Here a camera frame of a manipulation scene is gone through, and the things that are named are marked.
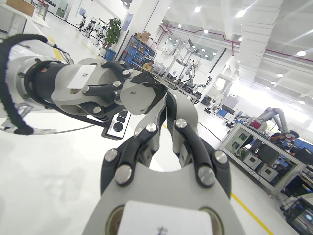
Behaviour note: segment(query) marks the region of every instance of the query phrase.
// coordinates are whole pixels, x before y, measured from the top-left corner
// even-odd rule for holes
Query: white floor
[[[97,48],[76,29],[50,13],[50,29],[42,29],[55,43],[71,54],[74,61],[95,58]],[[214,148],[228,129],[218,117],[199,114],[199,135]],[[132,116],[126,138],[133,135],[142,116]],[[59,113],[31,113],[31,126],[65,131],[87,126]],[[103,156],[122,141],[101,137],[100,127],[65,134],[18,136],[0,132],[0,234],[74,235],[82,230],[100,198],[99,178]],[[174,154],[168,156],[171,137],[162,127],[160,150],[154,156],[152,169],[174,171],[180,168]],[[246,234],[297,234],[283,219],[279,205],[253,181],[231,165],[231,199]]]

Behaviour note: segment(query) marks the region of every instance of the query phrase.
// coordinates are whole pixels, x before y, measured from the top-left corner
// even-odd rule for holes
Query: potted plant
[[[109,48],[111,45],[117,43],[118,38],[120,37],[121,29],[122,22],[120,19],[110,19],[108,30],[106,32],[105,42],[102,46],[104,49]]]

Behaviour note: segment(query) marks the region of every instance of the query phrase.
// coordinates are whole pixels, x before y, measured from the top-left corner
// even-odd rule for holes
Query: blue storage bin
[[[112,61],[115,55],[116,55],[116,52],[114,50],[107,48],[104,59],[108,61]]]

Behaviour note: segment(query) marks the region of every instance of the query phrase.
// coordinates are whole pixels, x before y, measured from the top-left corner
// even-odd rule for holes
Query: robotic arm
[[[19,34],[0,44],[3,51],[0,99],[16,126],[14,133],[34,132],[15,110],[14,106],[18,105],[37,110],[55,109],[104,129],[121,111],[145,114],[134,136],[105,154],[102,196],[83,235],[118,234],[120,223],[125,221],[125,204],[130,200],[151,207],[157,204],[205,211],[212,220],[211,234],[245,234],[229,200],[231,177],[227,156],[197,135],[197,111],[183,94],[166,90],[148,72],[126,70],[123,61],[83,59],[78,64],[65,64],[35,54],[11,56],[8,61],[12,46],[31,39],[57,48],[39,35]],[[163,173],[152,171],[149,166],[159,149],[161,126],[166,118],[173,153],[182,169]]]

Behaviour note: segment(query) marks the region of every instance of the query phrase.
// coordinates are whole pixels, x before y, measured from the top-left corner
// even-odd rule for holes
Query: ceiling light
[[[299,51],[297,53],[297,56],[306,56],[306,52],[305,51]]]
[[[244,16],[245,13],[246,13],[246,10],[240,10],[240,11],[237,13],[236,17],[237,17],[237,18],[241,18],[242,16]]]

